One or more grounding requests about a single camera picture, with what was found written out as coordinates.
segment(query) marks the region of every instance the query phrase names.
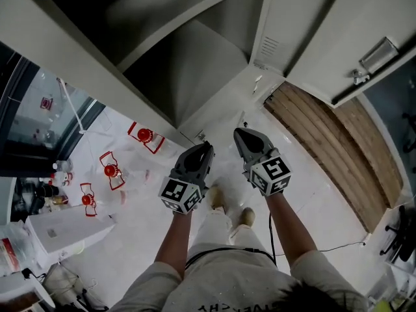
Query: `beige shoe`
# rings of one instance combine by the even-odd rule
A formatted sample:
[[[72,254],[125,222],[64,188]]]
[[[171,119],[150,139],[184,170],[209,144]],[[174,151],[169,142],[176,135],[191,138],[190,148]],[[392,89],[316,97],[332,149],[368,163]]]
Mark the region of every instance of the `beige shoe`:
[[[218,187],[218,185],[211,186],[211,188],[209,189],[209,194],[212,197],[211,208],[216,209],[216,208],[221,208],[222,207],[222,208],[224,208],[224,212],[225,212],[226,211],[226,203],[224,201],[224,193],[222,192],[220,187]]]
[[[250,207],[244,208],[240,214],[239,226],[241,224],[245,224],[246,226],[252,227],[254,223],[254,219],[255,219],[254,210],[251,209]]]

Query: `vent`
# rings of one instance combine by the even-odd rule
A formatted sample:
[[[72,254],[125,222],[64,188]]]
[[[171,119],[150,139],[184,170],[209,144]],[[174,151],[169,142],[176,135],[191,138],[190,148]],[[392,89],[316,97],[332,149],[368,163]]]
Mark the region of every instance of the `vent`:
[[[261,43],[260,53],[268,58],[272,58],[276,53],[278,46],[279,42],[265,36]]]

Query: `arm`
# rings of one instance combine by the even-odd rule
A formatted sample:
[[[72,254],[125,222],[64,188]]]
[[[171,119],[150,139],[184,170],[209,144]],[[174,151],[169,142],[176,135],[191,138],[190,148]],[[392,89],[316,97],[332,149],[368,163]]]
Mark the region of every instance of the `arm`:
[[[161,311],[185,273],[192,211],[175,213],[155,262],[127,290],[110,312]]]
[[[182,278],[185,274],[185,265],[187,263],[191,219],[192,211],[186,215],[174,214],[174,219],[155,259],[155,262],[170,265]]]
[[[266,201],[289,266],[306,252],[317,250],[311,235],[282,193],[267,196]]]

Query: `wooden floor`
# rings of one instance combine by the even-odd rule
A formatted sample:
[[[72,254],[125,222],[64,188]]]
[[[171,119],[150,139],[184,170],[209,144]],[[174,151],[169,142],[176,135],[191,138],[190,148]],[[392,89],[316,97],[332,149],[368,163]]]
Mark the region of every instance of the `wooden floor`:
[[[398,168],[358,100],[337,109],[290,83],[265,107],[295,136],[338,187],[368,232],[373,232],[402,188]]]

